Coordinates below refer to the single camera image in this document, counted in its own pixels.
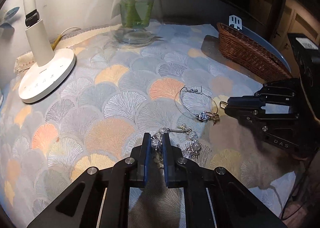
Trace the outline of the small gold earring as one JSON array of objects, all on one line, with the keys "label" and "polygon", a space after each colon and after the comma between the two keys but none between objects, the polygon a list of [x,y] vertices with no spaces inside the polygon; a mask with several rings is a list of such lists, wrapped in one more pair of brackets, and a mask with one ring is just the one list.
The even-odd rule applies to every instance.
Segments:
[{"label": "small gold earring", "polygon": [[228,103],[227,103],[227,102],[225,102],[225,101],[220,101],[220,108],[221,108],[221,109],[224,110],[227,106],[228,106]]}]

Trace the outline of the glass vase with water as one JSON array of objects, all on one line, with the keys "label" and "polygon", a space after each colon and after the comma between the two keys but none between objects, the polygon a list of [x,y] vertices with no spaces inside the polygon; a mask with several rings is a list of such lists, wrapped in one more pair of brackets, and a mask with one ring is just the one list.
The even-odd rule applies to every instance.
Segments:
[{"label": "glass vase with water", "polygon": [[114,0],[110,26],[123,43],[145,44],[153,40],[163,25],[161,0]]}]

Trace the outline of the scallop pattern table mat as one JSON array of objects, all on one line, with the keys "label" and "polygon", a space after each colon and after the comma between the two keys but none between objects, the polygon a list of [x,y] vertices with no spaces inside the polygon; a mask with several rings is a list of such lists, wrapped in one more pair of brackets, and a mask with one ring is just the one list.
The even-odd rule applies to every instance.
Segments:
[{"label": "scallop pattern table mat", "polygon": [[164,25],[159,39],[131,47],[106,32],[71,47],[74,70],[42,101],[22,102],[21,75],[2,88],[1,205],[13,224],[28,226],[90,166],[129,156],[144,133],[181,125],[198,135],[200,166],[225,167],[279,216],[295,183],[294,160],[222,110],[216,124],[192,117],[263,84],[223,59],[217,37],[209,24]]}]

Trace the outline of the brown wicker basket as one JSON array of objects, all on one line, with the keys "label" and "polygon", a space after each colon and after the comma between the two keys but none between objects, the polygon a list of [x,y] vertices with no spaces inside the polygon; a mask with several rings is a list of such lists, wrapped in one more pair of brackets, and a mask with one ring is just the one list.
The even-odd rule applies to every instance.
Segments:
[{"label": "brown wicker basket", "polygon": [[217,23],[221,54],[266,82],[292,78],[285,65],[258,42],[223,23]]}]

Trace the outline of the wooden cabinet door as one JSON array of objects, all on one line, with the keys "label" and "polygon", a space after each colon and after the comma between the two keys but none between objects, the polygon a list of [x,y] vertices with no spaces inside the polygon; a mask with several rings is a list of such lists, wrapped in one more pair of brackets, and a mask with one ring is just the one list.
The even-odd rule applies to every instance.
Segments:
[{"label": "wooden cabinet door", "polygon": [[[253,8],[254,16],[263,25],[266,25],[271,12],[273,0],[255,0],[257,5]],[[287,34],[302,33],[319,44],[319,20],[296,0],[286,0],[277,31],[273,37],[272,45],[279,51],[289,48]]]}]

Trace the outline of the white metal clip stand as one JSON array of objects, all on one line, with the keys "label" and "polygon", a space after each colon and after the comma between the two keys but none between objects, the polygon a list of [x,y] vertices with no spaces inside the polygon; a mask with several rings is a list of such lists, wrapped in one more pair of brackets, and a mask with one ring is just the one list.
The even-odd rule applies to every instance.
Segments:
[{"label": "white metal clip stand", "polygon": [[242,20],[241,18],[235,16],[235,15],[230,15],[229,16],[229,26],[236,29],[236,30],[242,30]]}]

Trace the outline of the white desk lamp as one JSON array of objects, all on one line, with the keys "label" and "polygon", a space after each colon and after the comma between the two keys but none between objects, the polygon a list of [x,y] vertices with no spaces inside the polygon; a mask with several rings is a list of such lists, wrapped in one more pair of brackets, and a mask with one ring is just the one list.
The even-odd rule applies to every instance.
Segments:
[{"label": "white desk lamp", "polygon": [[32,104],[53,92],[71,73],[76,56],[71,49],[53,50],[44,22],[36,8],[36,0],[23,0],[25,33],[35,63],[23,76],[18,94],[26,104]]}]

